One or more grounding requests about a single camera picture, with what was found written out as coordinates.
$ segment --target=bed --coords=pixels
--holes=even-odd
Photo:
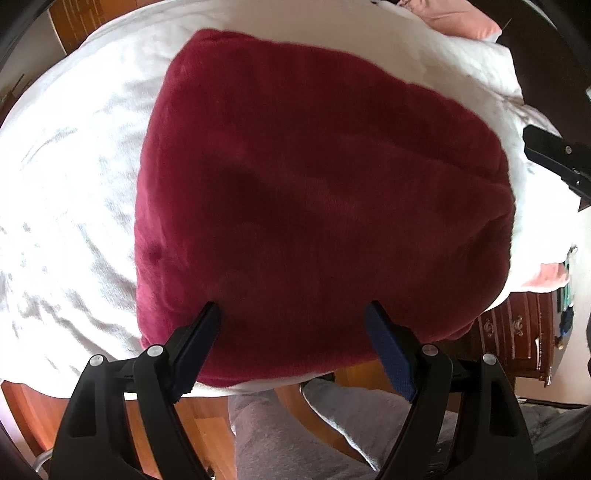
[[[50,3],[0,4],[19,20],[2,37],[3,52]],[[69,397],[92,355],[119,360],[142,351],[133,239],[139,153],[171,59],[202,28],[348,51],[479,115],[501,139],[517,207],[511,269],[489,308],[540,264],[563,262],[579,198],[525,157],[526,125],[557,130],[523,101],[509,50],[447,37],[380,3],[167,0],[104,25],[37,81],[0,131],[0,378]],[[369,32],[364,22],[379,28]],[[403,38],[421,40],[409,47]],[[97,93],[85,96],[80,79]],[[246,393],[321,373],[197,384],[192,393]]]

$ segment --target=drawer handle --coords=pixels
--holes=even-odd
[[[484,333],[486,334],[486,336],[488,338],[492,338],[492,336],[495,334],[495,328],[492,325],[492,322],[489,320],[487,320],[484,324],[484,326],[482,327],[482,329],[484,330]]]
[[[512,322],[513,325],[513,333],[517,336],[523,337],[523,317],[519,315],[517,320]]]

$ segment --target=wooden drawer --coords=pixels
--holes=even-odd
[[[549,384],[559,323],[556,292],[512,293],[476,319],[464,357],[494,353],[508,376],[538,378]]]

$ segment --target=blue clamp pad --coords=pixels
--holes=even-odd
[[[421,344],[408,328],[394,325],[378,301],[367,306],[365,327],[393,388],[412,402],[418,393],[416,356]]]

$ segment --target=wooden floor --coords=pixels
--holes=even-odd
[[[340,370],[336,377],[337,382],[345,386],[393,391],[379,362]],[[48,397],[26,385],[9,382],[2,384],[2,390],[33,453],[38,455],[52,448],[67,400]],[[286,409],[309,431],[328,445],[363,461],[345,438],[308,406],[298,385],[279,388],[277,394]],[[178,416],[202,464],[211,466],[219,480],[236,479],[234,436],[229,427],[227,404],[226,398],[193,397],[182,398],[176,405]],[[139,415],[138,403],[128,401],[126,406],[142,468],[145,473],[160,478]]]

